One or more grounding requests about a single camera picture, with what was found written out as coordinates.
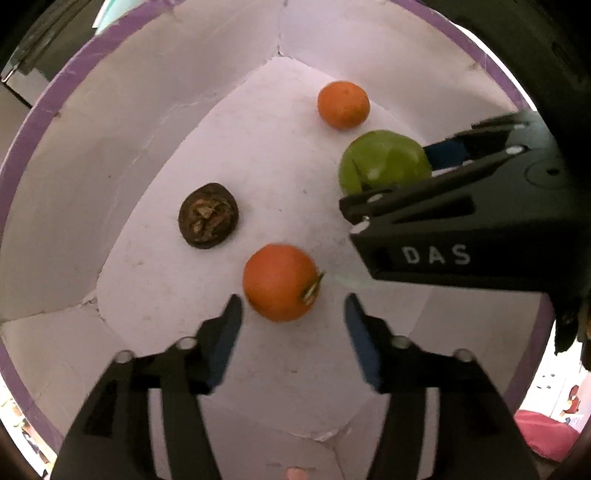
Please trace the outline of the purple cardboard box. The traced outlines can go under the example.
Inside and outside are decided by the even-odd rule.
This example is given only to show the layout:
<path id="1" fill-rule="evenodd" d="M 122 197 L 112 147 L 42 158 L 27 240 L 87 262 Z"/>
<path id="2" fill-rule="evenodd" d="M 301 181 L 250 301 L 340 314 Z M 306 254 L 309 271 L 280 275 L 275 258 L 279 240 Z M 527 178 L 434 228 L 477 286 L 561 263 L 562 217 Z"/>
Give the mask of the purple cardboard box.
<path id="1" fill-rule="evenodd" d="M 270 242 L 303 248 L 325 280 L 301 320 L 245 311 L 225 379 L 202 402 L 225 478 L 367 473 L 386 401 L 349 342 L 352 292 L 426 349 L 472 351 L 520 406 L 547 301 L 370 278 L 338 209 L 352 135 L 315 110 L 335 79 L 368 92 L 370 128 L 423 143 L 523 103 L 465 31 L 412 1 L 149 1 L 52 80 L 1 169 L 1 345 L 12 393 L 52 449 L 118 352 L 193 334 Z M 208 183 L 228 189 L 239 220 L 201 250 L 177 217 Z"/>

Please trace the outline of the orange tangerine in box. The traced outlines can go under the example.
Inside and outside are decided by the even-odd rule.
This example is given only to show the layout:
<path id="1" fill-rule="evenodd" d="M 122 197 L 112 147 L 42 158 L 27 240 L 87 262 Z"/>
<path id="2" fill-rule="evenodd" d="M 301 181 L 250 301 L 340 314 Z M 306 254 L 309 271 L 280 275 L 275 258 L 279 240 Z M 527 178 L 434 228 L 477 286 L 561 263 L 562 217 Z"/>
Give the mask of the orange tangerine in box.
<path id="1" fill-rule="evenodd" d="M 317 110 L 322 121 L 337 130 L 359 127 L 370 116 L 370 99 L 362 87 L 334 81 L 318 92 Z"/>

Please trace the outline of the orange tangerine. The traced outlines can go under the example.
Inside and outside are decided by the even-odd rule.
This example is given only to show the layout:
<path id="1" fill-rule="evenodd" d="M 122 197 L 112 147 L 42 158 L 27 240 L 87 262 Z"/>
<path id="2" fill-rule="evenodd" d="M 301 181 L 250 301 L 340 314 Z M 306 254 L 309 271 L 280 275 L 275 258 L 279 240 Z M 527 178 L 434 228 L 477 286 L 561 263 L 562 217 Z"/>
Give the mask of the orange tangerine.
<path id="1" fill-rule="evenodd" d="M 370 99 L 362 87 L 334 81 L 318 92 L 317 110 L 322 121 L 337 130 L 359 127 L 370 116 Z"/>
<path id="2" fill-rule="evenodd" d="M 276 323 L 300 319 L 320 293 L 324 274 L 304 250 L 286 243 L 260 248 L 245 263 L 242 288 L 260 316 Z"/>

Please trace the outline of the green round fruit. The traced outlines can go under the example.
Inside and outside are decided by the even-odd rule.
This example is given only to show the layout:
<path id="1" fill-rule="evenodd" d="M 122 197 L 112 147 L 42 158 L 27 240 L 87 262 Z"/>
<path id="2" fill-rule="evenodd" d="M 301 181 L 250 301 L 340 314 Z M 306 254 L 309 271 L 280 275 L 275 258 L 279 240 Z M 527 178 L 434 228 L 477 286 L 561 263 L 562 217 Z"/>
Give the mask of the green round fruit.
<path id="1" fill-rule="evenodd" d="M 339 186 L 346 195 L 393 185 L 413 186 L 431 176 L 425 149 L 412 138 L 390 130 L 373 130 L 356 138 L 339 163 Z"/>

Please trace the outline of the dark walnut-like fruit in box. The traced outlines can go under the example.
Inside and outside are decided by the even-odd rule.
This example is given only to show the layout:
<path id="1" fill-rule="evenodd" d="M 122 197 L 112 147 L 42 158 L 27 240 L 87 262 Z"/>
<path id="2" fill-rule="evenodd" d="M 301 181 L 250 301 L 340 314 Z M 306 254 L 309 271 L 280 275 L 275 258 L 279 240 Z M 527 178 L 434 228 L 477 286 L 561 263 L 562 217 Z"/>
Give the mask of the dark walnut-like fruit in box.
<path id="1" fill-rule="evenodd" d="M 224 242 L 238 227 L 239 210 L 233 195 L 219 183 L 208 183 L 182 202 L 177 223 L 184 241 L 206 250 Z"/>

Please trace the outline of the pink cloth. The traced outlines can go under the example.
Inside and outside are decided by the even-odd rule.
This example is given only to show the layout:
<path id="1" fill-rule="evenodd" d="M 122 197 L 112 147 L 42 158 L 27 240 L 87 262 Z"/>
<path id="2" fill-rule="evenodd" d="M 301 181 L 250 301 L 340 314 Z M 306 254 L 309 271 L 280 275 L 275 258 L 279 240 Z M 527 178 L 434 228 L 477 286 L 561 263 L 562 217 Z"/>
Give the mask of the pink cloth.
<path id="1" fill-rule="evenodd" d="M 526 443 L 538 456 L 558 463 L 567 457 L 580 436 L 568 424 L 534 411 L 518 410 L 514 420 Z"/>

